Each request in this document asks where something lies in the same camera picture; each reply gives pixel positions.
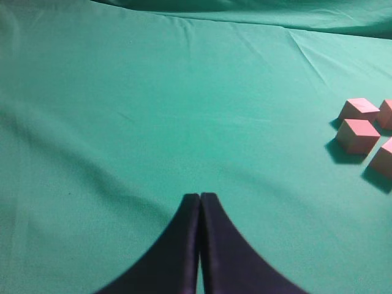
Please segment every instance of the green tablecloth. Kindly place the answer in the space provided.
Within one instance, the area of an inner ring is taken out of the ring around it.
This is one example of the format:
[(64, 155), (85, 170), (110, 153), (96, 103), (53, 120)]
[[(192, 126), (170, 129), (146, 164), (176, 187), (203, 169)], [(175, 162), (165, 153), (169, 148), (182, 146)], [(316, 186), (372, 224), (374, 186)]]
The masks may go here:
[(365, 168), (391, 134), (357, 160), (330, 122), (391, 98), (392, 40), (318, 32), (387, 36), (384, 3), (322, 29), (302, 6), (292, 29), (279, 9), (0, 2), (0, 293), (97, 290), (203, 191), (310, 293), (390, 293), (392, 184)]

